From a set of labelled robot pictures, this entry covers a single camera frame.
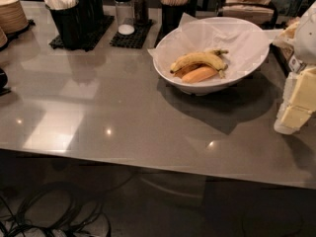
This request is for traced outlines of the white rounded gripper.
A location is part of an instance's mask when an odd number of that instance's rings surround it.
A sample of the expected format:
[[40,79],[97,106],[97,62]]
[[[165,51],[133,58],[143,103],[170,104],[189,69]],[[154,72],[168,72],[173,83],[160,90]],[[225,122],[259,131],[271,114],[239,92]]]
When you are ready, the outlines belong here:
[[[293,72],[316,63],[316,1],[300,18],[293,47]],[[274,124],[276,132],[286,135],[297,132],[316,112],[316,67],[307,66],[299,74],[293,72],[285,80]]]

